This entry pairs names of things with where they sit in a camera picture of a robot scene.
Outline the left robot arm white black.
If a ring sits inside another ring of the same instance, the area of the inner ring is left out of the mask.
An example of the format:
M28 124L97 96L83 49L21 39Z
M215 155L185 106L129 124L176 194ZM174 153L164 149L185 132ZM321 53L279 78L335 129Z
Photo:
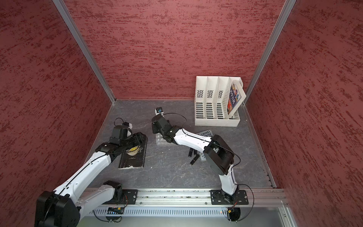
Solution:
M99 173L126 151L146 144L147 136L133 133L131 124L123 123L112 130L108 142L102 143L91 158L68 180L52 192L44 191L37 199L36 227L75 227L90 212L105 202L124 202L122 185L106 181L96 191L82 194Z

